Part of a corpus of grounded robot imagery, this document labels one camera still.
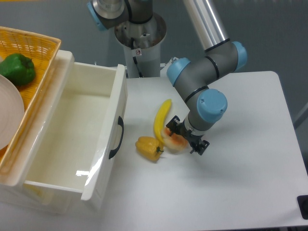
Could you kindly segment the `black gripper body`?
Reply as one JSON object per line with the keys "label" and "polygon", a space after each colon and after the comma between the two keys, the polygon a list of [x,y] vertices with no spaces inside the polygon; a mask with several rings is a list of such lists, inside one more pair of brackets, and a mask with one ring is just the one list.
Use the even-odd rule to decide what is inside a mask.
{"label": "black gripper body", "polygon": [[198,146],[203,142],[202,137],[205,132],[193,128],[191,124],[185,124],[183,121],[179,124],[179,130],[180,135],[188,141],[190,146]]}

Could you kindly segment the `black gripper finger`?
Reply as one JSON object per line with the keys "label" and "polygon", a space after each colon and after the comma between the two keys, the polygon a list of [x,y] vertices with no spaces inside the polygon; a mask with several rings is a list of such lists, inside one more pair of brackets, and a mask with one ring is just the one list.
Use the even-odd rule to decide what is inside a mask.
{"label": "black gripper finger", "polygon": [[190,141],[189,144],[192,148],[192,150],[190,151],[190,154],[198,153],[199,155],[203,155],[203,153],[209,146],[209,142],[206,140],[202,140],[202,139]]}
{"label": "black gripper finger", "polygon": [[166,127],[169,130],[169,136],[173,134],[180,135],[180,119],[175,115],[167,124]]}

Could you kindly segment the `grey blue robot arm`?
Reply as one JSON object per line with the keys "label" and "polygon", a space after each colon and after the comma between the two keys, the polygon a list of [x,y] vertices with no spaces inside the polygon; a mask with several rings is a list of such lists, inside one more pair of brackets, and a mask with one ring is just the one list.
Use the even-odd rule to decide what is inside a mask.
{"label": "grey blue robot arm", "polygon": [[[203,154],[209,143],[203,136],[225,113],[224,94],[209,85],[247,62],[245,47],[230,41],[210,0],[184,2],[205,56],[192,63],[187,58],[172,62],[167,77],[189,108],[183,121],[174,117],[167,127],[181,135],[192,151]],[[160,45],[167,33],[164,19],[153,11],[151,0],[91,0],[88,10],[97,27],[113,29],[122,45],[129,78],[160,76]]]}

